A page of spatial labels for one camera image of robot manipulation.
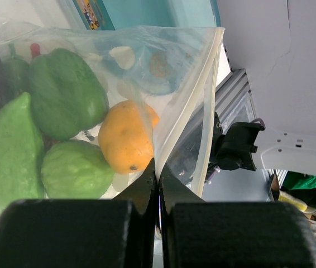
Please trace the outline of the red chili pepper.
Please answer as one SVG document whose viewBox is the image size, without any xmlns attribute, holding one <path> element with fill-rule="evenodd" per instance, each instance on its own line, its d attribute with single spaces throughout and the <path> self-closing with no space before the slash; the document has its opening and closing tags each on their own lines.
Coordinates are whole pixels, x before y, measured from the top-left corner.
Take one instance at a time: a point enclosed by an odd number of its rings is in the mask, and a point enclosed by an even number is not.
<svg viewBox="0 0 316 268">
<path fill-rule="evenodd" d="M 37 43 L 33 43 L 30 45 L 30 51 L 33 59 L 41 55 L 40 45 Z"/>
</svg>

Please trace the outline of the light green round squash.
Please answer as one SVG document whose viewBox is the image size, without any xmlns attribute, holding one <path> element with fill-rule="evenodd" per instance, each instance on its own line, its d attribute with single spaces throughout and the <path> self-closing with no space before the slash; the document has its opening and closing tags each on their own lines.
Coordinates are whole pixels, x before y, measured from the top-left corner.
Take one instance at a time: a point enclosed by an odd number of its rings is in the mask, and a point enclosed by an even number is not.
<svg viewBox="0 0 316 268">
<path fill-rule="evenodd" d="M 41 167 L 46 194 L 54 199 L 99 199 L 113 177 L 114 171 L 100 148 L 81 140 L 52 146 Z"/>
</svg>

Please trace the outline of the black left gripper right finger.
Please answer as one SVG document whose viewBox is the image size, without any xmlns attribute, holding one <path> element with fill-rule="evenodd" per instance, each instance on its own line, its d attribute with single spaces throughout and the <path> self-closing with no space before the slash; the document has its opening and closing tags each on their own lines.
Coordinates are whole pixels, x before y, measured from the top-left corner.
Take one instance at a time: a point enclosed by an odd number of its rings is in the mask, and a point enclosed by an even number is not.
<svg viewBox="0 0 316 268">
<path fill-rule="evenodd" d="M 316 239 L 291 204 L 205 202 L 168 166 L 159 195 L 165 267 L 316 267 Z"/>
</svg>

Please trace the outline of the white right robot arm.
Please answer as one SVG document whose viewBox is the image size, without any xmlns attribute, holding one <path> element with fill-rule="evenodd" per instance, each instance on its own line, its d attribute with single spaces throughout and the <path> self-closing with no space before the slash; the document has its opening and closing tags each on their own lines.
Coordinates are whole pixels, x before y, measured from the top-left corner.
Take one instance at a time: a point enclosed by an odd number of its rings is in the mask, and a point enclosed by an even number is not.
<svg viewBox="0 0 316 268">
<path fill-rule="evenodd" d="M 214 130 L 210 163 L 221 170 L 286 170 L 316 175 L 316 136 L 267 128 L 261 119 Z"/>
</svg>

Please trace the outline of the dark green cucumber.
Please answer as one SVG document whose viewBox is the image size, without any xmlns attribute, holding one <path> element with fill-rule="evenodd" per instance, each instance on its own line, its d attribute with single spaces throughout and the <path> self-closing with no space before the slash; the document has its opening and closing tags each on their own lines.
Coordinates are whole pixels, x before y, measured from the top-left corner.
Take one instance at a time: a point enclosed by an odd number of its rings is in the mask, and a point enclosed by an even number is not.
<svg viewBox="0 0 316 268">
<path fill-rule="evenodd" d="M 3 60 L 3 67 L 8 83 L 8 94 L 11 99 L 28 91 L 29 63 L 16 53 L 14 44 L 9 44 L 9 57 Z"/>
</svg>

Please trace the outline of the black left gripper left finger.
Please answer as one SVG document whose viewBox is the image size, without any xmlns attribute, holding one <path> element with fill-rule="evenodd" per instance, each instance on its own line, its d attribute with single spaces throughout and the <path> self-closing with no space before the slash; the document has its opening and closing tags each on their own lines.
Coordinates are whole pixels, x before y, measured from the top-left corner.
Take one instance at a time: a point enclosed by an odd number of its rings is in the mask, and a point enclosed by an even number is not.
<svg viewBox="0 0 316 268">
<path fill-rule="evenodd" d="M 27 199 L 0 215 L 0 267 L 151 267 L 155 162 L 113 199 Z"/>
</svg>

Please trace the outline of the yellow lemon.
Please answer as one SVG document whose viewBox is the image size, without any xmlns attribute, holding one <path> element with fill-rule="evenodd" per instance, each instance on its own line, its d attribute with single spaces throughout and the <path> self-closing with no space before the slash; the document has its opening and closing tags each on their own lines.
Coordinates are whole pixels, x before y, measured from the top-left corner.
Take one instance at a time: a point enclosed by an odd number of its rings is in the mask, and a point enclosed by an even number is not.
<svg viewBox="0 0 316 268">
<path fill-rule="evenodd" d="M 152 141 L 132 100 L 109 109 L 99 129 L 98 143 L 107 163 L 118 174 L 145 170 L 154 157 Z"/>
</svg>

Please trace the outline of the green bell pepper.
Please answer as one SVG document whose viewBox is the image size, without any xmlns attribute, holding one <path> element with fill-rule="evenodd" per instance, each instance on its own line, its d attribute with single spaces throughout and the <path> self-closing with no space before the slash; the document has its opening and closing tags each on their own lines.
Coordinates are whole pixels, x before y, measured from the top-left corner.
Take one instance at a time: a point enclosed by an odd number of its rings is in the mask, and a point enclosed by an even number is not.
<svg viewBox="0 0 316 268">
<path fill-rule="evenodd" d="M 28 71 L 31 108 L 40 130 L 57 141 L 103 122 L 107 93 L 78 54 L 57 48 L 35 57 Z"/>
</svg>

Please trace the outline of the light green gourd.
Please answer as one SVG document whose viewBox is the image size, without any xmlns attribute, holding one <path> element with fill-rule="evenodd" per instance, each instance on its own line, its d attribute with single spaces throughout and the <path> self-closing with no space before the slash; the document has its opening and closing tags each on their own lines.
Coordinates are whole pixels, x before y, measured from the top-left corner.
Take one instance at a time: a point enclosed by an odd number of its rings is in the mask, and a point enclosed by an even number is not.
<svg viewBox="0 0 316 268">
<path fill-rule="evenodd" d="M 19 199 L 42 199 L 44 143 L 24 92 L 0 109 L 0 213 Z"/>
</svg>

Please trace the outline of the clear zip top bag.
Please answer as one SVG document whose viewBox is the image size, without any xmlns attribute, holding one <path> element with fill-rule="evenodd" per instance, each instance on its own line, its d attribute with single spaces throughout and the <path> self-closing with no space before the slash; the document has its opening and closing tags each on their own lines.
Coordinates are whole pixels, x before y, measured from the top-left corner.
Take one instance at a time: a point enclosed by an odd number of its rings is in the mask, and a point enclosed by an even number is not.
<svg viewBox="0 0 316 268">
<path fill-rule="evenodd" d="M 109 109 L 126 100 L 134 101 L 138 106 L 153 144 L 154 157 L 151 160 L 155 160 L 157 175 L 161 174 L 198 105 L 203 104 L 203 137 L 193 175 L 193 180 L 198 181 L 206 174 L 208 164 L 206 153 L 213 134 L 213 97 L 223 34 L 220 27 L 138 26 L 116 31 L 92 31 L 0 20 L 0 59 L 3 64 L 3 60 L 9 57 L 9 44 L 14 44 L 16 53 L 29 65 L 33 60 L 30 51 L 33 43 L 40 45 L 41 55 L 57 48 L 80 55 L 106 91 Z M 40 130 L 33 112 L 32 117 Z M 66 141 L 81 140 L 99 147 L 98 134 L 102 123 L 80 131 Z M 65 142 L 40 132 L 44 157 L 52 146 Z M 116 197 L 142 173 L 143 170 L 129 174 L 114 171 L 110 187 L 99 199 Z"/>
</svg>

